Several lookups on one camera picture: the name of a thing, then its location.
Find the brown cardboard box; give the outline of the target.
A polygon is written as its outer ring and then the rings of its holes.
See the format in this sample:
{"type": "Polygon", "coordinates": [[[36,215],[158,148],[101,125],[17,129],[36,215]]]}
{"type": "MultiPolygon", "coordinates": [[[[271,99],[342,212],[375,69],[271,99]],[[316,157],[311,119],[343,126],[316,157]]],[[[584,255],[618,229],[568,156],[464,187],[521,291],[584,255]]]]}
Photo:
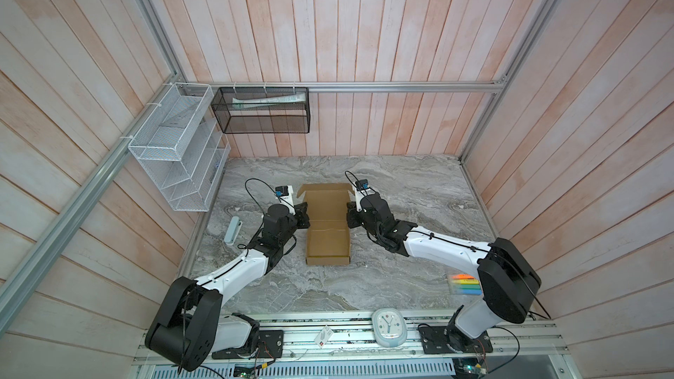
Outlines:
{"type": "Polygon", "coordinates": [[[305,261],[308,266],[346,266],[351,263],[347,223],[350,184],[304,184],[297,195],[307,203],[305,261]]]}

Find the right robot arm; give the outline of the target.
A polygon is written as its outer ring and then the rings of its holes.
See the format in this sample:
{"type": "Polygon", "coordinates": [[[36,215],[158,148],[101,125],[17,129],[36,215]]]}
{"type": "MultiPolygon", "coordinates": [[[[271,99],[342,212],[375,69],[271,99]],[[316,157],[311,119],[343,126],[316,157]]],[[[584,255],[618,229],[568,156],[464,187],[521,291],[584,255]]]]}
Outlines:
{"type": "Polygon", "coordinates": [[[396,219],[377,193],[348,203],[347,223],[364,228],[374,243],[393,254],[435,261],[477,278],[480,298],[455,312],[447,330],[452,338],[475,340],[501,322],[523,323],[542,285],[510,240],[462,240],[396,219]]]}

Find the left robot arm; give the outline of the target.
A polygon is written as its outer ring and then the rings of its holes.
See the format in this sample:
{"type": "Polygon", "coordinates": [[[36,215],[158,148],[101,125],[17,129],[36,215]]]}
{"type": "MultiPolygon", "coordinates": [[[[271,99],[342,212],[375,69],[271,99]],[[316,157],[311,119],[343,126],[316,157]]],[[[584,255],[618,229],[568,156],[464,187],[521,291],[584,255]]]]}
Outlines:
{"type": "Polygon", "coordinates": [[[240,312],[220,320],[221,308],[251,282],[270,273],[287,253],[285,244],[298,229],[310,227],[308,204],[275,204],[242,253],[230,263],[196,279],[177,278],[168,289],[145,338],[145,347],[193,371],[207,356],[233,351],[259,352],[260,324],[240,312]]]}

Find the light blue small device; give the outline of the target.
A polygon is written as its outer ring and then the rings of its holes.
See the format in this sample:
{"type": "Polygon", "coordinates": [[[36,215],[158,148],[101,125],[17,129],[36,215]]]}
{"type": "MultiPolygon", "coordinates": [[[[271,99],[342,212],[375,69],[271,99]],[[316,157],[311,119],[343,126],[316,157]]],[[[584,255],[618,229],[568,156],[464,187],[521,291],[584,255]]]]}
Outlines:
{"type": "Polygon", "coordinates": [[[242,221],[238,216],[233,216],[230,220],[228,227],[226,228],[223,242],[227,246],[232,246],[235,243],[241,228],[242,228],[242,221]]]}

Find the white paper tag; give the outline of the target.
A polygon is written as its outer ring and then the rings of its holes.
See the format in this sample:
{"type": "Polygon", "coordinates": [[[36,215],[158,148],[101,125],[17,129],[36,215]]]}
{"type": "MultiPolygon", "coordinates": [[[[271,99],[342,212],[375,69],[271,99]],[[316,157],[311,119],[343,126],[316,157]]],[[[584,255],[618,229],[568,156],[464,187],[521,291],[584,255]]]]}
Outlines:
{"type": "Polygon", "coordinates": [[[314,343],[319,347],[324,347],[333,336],[333,329],[329,326],[323,326],[314,338],[314,343]]]}

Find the white round clock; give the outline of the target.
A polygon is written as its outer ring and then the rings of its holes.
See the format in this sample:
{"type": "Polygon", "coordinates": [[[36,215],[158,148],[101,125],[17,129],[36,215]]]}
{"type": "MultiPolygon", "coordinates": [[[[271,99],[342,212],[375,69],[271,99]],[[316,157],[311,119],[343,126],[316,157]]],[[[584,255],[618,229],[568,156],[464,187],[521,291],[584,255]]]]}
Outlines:
{"type": "Polygon", "coordinates": [[[376,342],[382,347],[399,347],[407,341],[407,322],[394,308],[383,308],[372,314],[376,342]]]}

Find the colourful marker pack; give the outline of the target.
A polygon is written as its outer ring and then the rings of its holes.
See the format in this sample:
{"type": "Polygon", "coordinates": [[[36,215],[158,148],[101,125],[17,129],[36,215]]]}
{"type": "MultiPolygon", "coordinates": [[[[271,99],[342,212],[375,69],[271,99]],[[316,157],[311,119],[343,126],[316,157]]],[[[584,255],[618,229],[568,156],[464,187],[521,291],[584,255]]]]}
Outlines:
{"type": "Polygon", "coordinates": [[[455,294],[479,296],[482,294],[482,287],[476,277],[471,275],[459,274],[449,275],[449,286],[455,294]]]}

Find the paper in black basket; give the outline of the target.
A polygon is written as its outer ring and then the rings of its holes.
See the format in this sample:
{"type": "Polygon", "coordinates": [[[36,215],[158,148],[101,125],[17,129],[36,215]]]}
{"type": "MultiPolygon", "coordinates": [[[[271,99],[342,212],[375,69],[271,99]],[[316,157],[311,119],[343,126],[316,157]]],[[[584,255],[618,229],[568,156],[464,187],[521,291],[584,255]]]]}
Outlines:
{"type": "Polygon", "coordinates": [[[304,106],[306,99],[307,95],[305,93],[263,98],[232,98],[231,107],[236,111],[249,111],[261,108],[295,109],[298,106],[304,106]]]}

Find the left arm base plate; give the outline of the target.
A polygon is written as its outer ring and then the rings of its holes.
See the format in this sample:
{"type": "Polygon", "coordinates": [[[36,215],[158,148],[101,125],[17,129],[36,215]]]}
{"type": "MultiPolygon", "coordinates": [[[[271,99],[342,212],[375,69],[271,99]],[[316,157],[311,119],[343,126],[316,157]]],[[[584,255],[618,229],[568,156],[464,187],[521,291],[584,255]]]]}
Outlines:
{"type": "Polygon", "coordinates": [[[267,358],[278,359],[283,355],[284,331],[261,330],[253,333],[243,347],[221,350],[212,354],[214,360],[267,358]]]}

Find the aluminium rail front frame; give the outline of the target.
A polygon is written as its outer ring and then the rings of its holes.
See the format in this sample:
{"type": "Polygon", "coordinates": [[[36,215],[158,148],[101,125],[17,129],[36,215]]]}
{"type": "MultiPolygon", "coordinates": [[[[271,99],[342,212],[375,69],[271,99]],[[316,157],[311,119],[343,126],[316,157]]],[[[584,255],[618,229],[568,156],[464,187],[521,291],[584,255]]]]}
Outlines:
{"type": "Polygon", "coordinates": [[[481,378],[579,378],[563,336],[549,320],[528,319],[488,331],[489,354],[425,354],[418,324],[446,326],[450,310],[408,310],[407,341],[382,347],[374,336],[372,312],[257,314],[262,330],[283,330],[281,358],[214,360],[193,372],[178,372],[174,363],[139,347],[133,378],[451,378],[478,363],[481,378]],[[333,329],[319,347],[314,338],[323,326],[333,329]]]}

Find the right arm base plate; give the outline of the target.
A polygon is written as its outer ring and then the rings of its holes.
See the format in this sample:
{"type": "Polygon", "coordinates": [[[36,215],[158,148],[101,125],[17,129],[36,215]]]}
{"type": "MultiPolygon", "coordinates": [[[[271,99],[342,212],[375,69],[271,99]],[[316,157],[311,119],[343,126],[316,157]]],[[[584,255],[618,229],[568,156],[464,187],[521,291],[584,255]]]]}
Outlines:
{"type": "Polygon", "coordinates": [[[447,326],[418,324],[417,331],[425,354],[489,354],[493,344],[487,333],[467,338],[447,326]]]}

